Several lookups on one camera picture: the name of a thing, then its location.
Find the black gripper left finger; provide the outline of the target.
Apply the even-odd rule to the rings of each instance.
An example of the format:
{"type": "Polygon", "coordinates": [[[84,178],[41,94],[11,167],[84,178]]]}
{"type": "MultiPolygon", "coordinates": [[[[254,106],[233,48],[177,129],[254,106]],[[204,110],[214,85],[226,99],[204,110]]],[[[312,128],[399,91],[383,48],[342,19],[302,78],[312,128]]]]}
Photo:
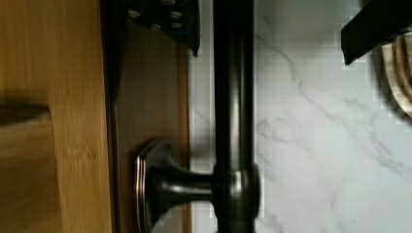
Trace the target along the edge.
{"type": "Polygon", "coordinates": [[[134,22],[161,31],[197,57],[200,48],[199,0],[124,0],[124,8],[134,22]]]}

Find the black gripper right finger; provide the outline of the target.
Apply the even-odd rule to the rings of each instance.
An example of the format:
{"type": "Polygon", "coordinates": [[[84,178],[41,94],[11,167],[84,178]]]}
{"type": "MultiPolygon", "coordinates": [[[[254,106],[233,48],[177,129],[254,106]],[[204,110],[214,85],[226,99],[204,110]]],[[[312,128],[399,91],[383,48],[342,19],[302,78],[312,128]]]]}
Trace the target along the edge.
{"type": "Polygon", "coordinates": [[[411,25],[412,0],[370,0],[341,30],[344,62],[350,65],[411,25]]]}

